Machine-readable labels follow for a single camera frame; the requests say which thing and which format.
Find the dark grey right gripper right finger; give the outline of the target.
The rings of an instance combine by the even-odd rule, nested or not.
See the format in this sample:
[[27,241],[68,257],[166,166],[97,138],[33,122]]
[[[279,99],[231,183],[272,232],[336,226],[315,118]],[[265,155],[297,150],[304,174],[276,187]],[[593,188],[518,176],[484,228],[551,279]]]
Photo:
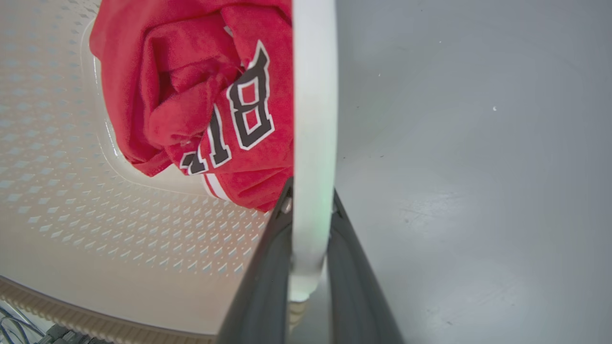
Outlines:
[[403,344],[339,194],[334,193],[327,267],[333,344]]

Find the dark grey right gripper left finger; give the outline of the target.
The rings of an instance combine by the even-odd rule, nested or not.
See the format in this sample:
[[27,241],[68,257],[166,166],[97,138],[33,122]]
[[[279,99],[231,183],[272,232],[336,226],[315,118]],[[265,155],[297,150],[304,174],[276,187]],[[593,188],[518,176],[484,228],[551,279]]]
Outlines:
[[284,344],[288,337],[293,214],[289,178],[224,318],[218,344]]

